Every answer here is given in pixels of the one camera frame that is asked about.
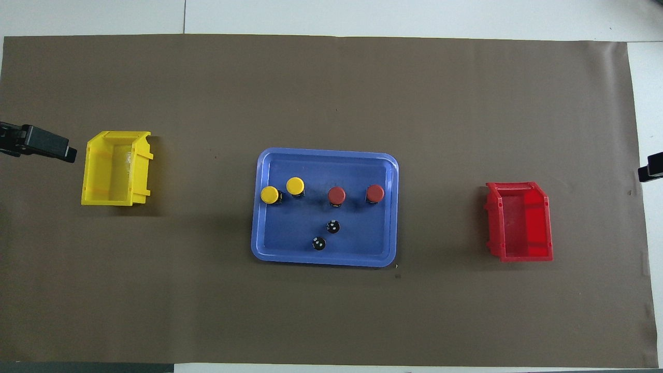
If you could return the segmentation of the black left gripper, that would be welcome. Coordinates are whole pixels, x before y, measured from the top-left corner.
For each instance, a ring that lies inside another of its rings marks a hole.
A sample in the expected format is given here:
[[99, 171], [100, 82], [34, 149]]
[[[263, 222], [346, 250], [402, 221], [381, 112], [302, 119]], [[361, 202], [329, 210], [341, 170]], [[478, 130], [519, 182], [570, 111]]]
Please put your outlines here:
[[75, 163], [77, 150], [69, 146], [69, 139], [53, 134], [32, 125], [14, 125], [1, 122], [1, 152], [13, 157], [20, 157], [21, 147], [18, 146], [23, 135], [23, 155], [41, 155], [59, 159], [67, 163]]

